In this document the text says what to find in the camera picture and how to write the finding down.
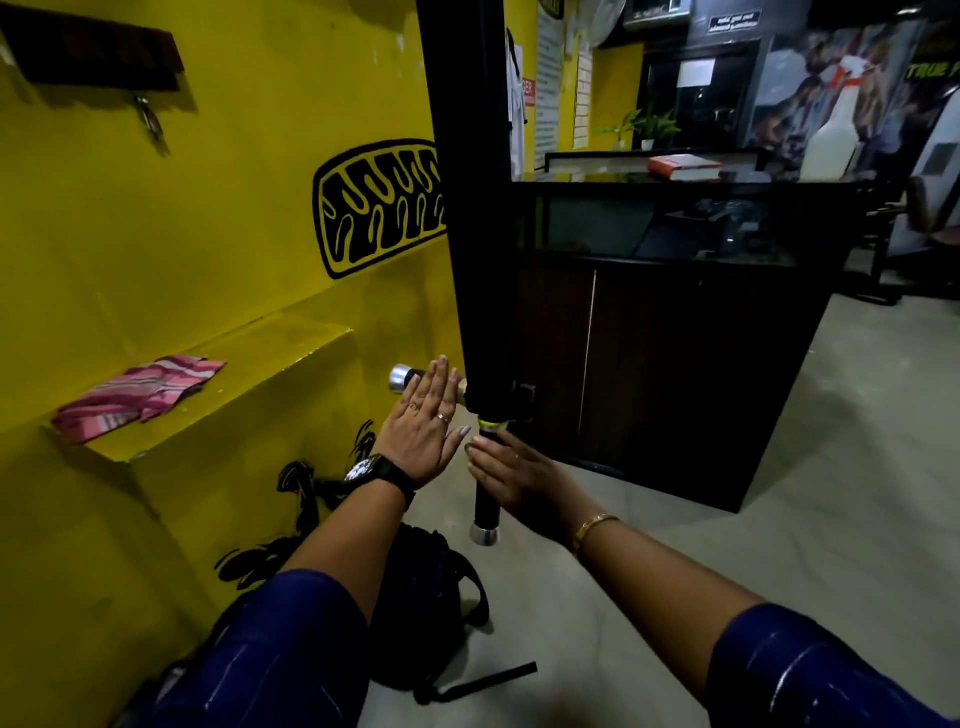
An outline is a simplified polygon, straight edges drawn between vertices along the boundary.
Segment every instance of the backpack strap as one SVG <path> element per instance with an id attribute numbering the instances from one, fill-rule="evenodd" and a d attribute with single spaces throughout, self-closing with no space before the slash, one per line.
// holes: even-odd
<path id="1" fill-rule="evenodd" d="M 448 556 L 453 564 L 453 569 L 457 572 L 457 582 L 469 579 L 480 590 L 480 603 L 470 610 L 470 613 L 464 617 L 464 621 L 472 627 L 482 627 L 490 621 L 490 602 L 487 600 L 487 591 L 483 588 L 480 575 L 462 553 L 450 550 Z"/>
<path id="2" fill-rule="evenodd" d="M 429 705 L 430 703 L 452 703 L 454 700 L 473 695 L 475 692 L 484 691 L 487 688 L 493 688 L 497 685 L 503 685 L 504 683 L 509 683 L 511 680 L 532 675 L 535 672 L 537 672 L 537 663 L 527 663 L 520 667 L 497 672 L 494 675 L 481 677 L 479 680 L 474 680 L 471 683 L 455 685 L 444 692 L 438 691 L 433 684 L 430 683 L 416 688 L 414 690 L 414 698 L 421 705 Z"/>

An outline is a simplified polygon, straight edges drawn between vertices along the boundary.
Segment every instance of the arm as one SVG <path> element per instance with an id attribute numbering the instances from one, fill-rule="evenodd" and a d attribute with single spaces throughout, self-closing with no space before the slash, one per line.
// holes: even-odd
<path id="1" fill-rule="evenodd" d="M 509 432 L 500 436 L 509 447 L 473 438 L 470 472 L 508 511 L 570 548 L 580 526 L 603 510 L 551 460 Z M 703 701 L 714 646 L 734 617 L 763 600 L 619 521 L 591 528 L 579 556 L 670 670 Z"/>
<path id="2" fill-rule="evenodd" d="M 414 377 L 380 429 L 374 454 L 382 454 L 419 486 L 449 464 L 469 428 L 447 434 L 457 409 L 456 370 L 447 376 L 447 360 L 430 364 L 423 379 Z M 353 597 L 367 624 L 380 592 L 387 554 L 406 512 L 403 493 L 375 480 L 358 488 L 303 542 L 281 571 L 309 569 L 336 580 Z"/>
<path id="3" fill-rule="evenodd" d="M 473 439 L 470 472 L 521 522 L 572 547 L 600 507 L 548 458 L 509 432 L 500 437 L 506 447 Z M 950 725 L 812 619 L 624 523 L 597 523 L 578 556 L 714 728 Z"/>
<path id="4" fill-rule="evenodd" d="M 456 370 L 447 377 L 446 357 L 431 363 L 380 430 L 374 453 L 418 487 L 444 470 L 469 430 L 447 433 L 459 381 Z M 406 506 L 383 480 L 357 488 L 280 573 L 234 602 L 145 725 L 356 725 L 369 683 L 367 627 Z"/>

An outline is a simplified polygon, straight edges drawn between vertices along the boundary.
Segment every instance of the printed notice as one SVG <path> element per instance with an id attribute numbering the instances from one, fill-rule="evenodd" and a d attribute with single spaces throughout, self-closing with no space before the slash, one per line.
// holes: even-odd
<path id="1" fill-rule="evenodd" d="M 560 91 L 564 75 L 564 23 L 537 5 L 537 84 L 534 168 L 560 146 Z"/>
<path id="2" fill-rule="evenodd" d="M 736 15 L 719 15 L 710 19 L 707 33 L 732 33 L 733 31 L 749 31 L 760 24 L 763 11 L 741 12 Z"/>

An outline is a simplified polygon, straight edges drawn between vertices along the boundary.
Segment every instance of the black watch strap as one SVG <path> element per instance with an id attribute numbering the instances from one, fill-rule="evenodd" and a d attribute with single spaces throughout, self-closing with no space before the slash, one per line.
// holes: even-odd
<path id="1" fill-rule="evenodd" d="M 386 480 L 388 483 L 396 485 L 407 499 L 407 509 L 414 502 L 414 496 L 417 494 L 417 483 L 403 469 L 394 465 L 390 460 L 380 455 L 368 478 L 369 480 Z"/>

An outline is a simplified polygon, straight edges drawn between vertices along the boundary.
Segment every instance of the black pole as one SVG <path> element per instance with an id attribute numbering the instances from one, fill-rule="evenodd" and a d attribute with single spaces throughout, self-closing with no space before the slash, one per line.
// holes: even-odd
<path id="1" fill-rule="evenodd" d="M 506 31 L 502 0 L 417 0 L 444 217 L 469 376 L 481 430 L 510 419 L 506 326 L 515 290 L 509 194 Z M 500 509 L 477 484 L 473 540 L 496 543 Z"/>

